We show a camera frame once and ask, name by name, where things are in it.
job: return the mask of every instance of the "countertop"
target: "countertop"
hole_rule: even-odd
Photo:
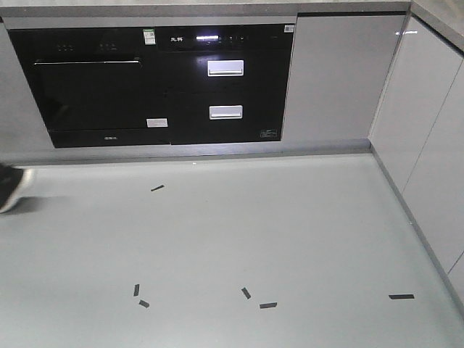
[[[292,16],[409,8],[464,51],[463,0],[0,0],[2,17]]]

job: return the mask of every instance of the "drawer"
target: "drawer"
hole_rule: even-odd
[[[285,94],[174,94],[168,99],[172,144],[280,141]]]
[[[285,93],[290,51],[162,53],[163,80],[174,93],[273,89]]]

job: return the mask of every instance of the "foot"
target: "foot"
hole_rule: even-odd
[[[33,182],[33,169],[0,167],[0,213],[12,209]]]

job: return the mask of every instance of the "drawer handle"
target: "drawer handle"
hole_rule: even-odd
[[[243,60],[209,60],[208,76],[243,76]]]
[[[221,105],[210,107],[210,120],[233,120],[243,118],[241,105]]]

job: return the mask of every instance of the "label sticker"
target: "label sticker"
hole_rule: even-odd
[[[167,118],[147,118],[146,126],[148,128],[167,127]]]
[[[144,29],[144,39],[146,45],[156,45],[156,39],[154,38],[154,29]]]
[[[260,131],[260,138],[275,138],[277,136],[276,129],[262,129]]]
[[[286,25],[283,28],[284,33],[293,33],[295,31],[295,26],[294,25]]]

